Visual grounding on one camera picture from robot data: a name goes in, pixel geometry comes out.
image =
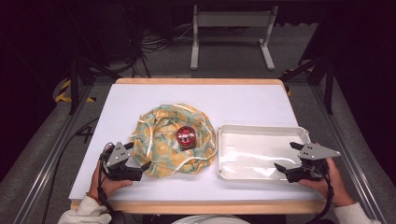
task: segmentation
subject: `white tabletop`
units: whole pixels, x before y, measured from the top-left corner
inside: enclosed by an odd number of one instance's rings
[[[183,103],[209,117],[217,130],[223,124],[298,127],[282,85],[114,84],[107,96],[69,199],[80,201],[91,184],[92,172],[108,142],[129,142],[139,116],[156,105]],[[137,166],[129,159],[128,166]],[[225,182],[218,162],[196,175],[175,174],[161,179],[143,175],[132,187],[117,191],[110,202],[232,202],[318,200],[297,184]]]

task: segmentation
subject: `cloth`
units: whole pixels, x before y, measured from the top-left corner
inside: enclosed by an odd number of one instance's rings
[[[195,130],[196,146],[181,150],[176,133],[183,126]],[[190,105],[159,105],[141,116],[131,135],[132,157],[141,165],[151,161],[146,174],[161,178],[176,172],[196,174],[216,157],[216,133],[209,118]]]
[[[71,223],[109,223],[111,216],[104,214],[106,211],[105,206],[99,205],[94,199],[84,197],[78,210],[69,210],[59,219],[58,224],[71,224]],[[381,224],[378,220],[369,219],[361,205],[354,203],[350,206],[336,207],[334,213],[338,217],[340,224]],[[247,224],[247,222],[235,216],[214,216],[202,215],[184,217],[173,224]]]

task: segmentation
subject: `gray floor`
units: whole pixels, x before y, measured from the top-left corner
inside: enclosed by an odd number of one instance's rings
[[[148,69],[154,77],[164,78],[277,78],[284,70],[297,66],[315,28],[316,25],[286,25],[274,28],[269,50],[276,66],[275,71],[266,69],[257,42],[260,30],[256,29],[247,29],[242,34],[224,30],[205,31],[200,39],[200,61],[197,71],[190,70],[191,41],[189,39],[166,50],[147,53]],[[220,42],[219,39],[224,36],[227,40],[225,43]],[[141,64],[138,68],[144,75]],[[122,75],[130,77],[131,71],[124,72]],[[393,212],[396,208],[396,198],[391,196],[396,195],[396,188],[365,144],[338,86],[334,87],[332,100],[334,114],[329,116],[323,111],[322,106],[323,83],[318,88],[309,87],[304,82],[304,77],[305,75],[302,74],[286,83],[291,87],[290,102],[300,126],[310,132],[310,138],[313,141],[320,142],[326,147],[345,151],[351,156],[351,159],[343,157],[343,159],[337,159],[336,162],[345,175],[346,187],[352,196],[363,204],[370,217],[376,217],[383,223],[396,223],[396,214]],[[26,197],[32,195],[32,186],[37,186],[36,177],[46,161],[50,161],[49,155],[54,146],[62,141],[59,139],[60,134],[68,133],[66,136],[68,139],[85,123],[100,116],[110,85],[108,78],[101,77],[93,87],[81,87],[87,95],[96,97],[96,102],[83,104],[75,116],[68,115],[69,103],[58,103],[0,184],[1,223],[13,223],[14,220],[25,220],[25,223],[42,222],[52,178],[44,178],[43,190],[37,193],[32,204],[24,204]],[[55,96],[59,87],[53,91]],[[73,125],[66,132],[64,127],[71,119]],[[89,142],[84,144],[84,136],[76,136],[65,149],[56,174],[45,223],[56,223],[62,212],[69,209],[68,194],[88,144]],[[311,217],[287,216],[287,219],[289,224],[301,224]],[[336,222],[332,211],[327,217]],[[129,223],[139,223],[141,216],[127,216],[127,218]]]

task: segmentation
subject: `red object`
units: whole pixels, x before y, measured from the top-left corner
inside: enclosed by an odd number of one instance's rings
[[[177,130],[176,137],[181,150],[184,151],[195,148],[197,138],[195,135],[195,130],[192,127],[181,127],[179,130]]]

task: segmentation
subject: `table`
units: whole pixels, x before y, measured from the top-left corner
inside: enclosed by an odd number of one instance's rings
[[[126,144],[140,115],[156,105],[174,103],[202,110],[215,130],[226,123],[298,127],[278,79],[119,79],[107,96],[70,193],[72,208],[78,207],[89,188],[104,145],[117,141]],[[136,162],[129,160],[127,165],[136,166]],[[321,196],[296,183],[226,182],[216,173],[214,162],[196,175],[175,174],[162,179],[144,175],[109,201],[115,210],[135,214],[308,214],[318,213],[324,206]]]

